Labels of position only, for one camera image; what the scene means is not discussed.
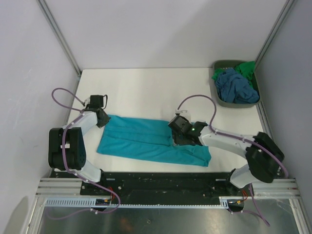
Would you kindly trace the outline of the teal t-shirt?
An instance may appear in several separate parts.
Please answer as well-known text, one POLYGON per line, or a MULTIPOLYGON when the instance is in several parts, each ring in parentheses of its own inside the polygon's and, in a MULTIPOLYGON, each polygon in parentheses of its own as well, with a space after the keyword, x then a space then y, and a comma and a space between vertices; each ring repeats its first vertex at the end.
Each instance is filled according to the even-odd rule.
POLYGON ((104 126, 97 153, 130 159, 207 167, 209 148, 174 145, 169 122, 111 115, 104 126))

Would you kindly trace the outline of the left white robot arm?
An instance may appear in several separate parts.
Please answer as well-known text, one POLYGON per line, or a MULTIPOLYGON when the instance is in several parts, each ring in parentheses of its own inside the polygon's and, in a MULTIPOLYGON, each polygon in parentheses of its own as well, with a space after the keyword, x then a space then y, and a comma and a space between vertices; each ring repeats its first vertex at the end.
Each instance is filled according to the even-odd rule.
POLYGON ((72 122, 49 131, 49 166, 92 182, 90 188, 97 195, 107 191, 108 183, 101 179, 101 169, 87 160, 83 137, 93 127, 102 128, 108 124, 111 118, 104 111, 107 102, 107 95, 91 95, 72 122))

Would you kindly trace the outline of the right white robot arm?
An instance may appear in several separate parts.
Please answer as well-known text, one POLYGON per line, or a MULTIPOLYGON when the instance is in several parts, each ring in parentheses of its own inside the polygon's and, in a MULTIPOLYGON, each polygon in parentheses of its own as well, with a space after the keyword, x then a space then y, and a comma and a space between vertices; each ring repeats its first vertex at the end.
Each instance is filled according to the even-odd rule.
POLYGON ((237 195, 250 183, 272 183, 278 174, 283 154, 272 139, 263 132, 256 136, 222 132, 206 122, 191 123, 177 114, 168 124, 177 145, 216 147, 246 159, 247 164, 234 169, 225 183, 229 195, 237 195))

